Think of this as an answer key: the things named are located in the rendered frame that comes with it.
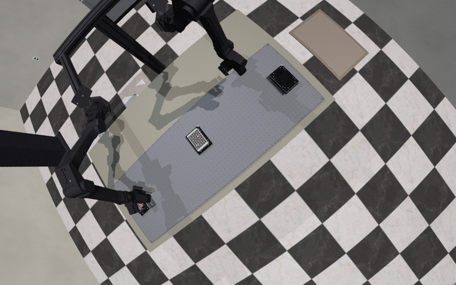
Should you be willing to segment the white rectangular rack with grid of holes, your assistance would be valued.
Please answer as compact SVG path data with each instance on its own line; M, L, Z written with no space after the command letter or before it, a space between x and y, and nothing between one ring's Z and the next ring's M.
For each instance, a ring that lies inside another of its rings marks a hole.
M200 138L198 138L197 135L199 135ZM189 135L187 135L187 138L191 141L198 152L203 150L203 148L209 144L209 142L206 140L198 128L195 128Z

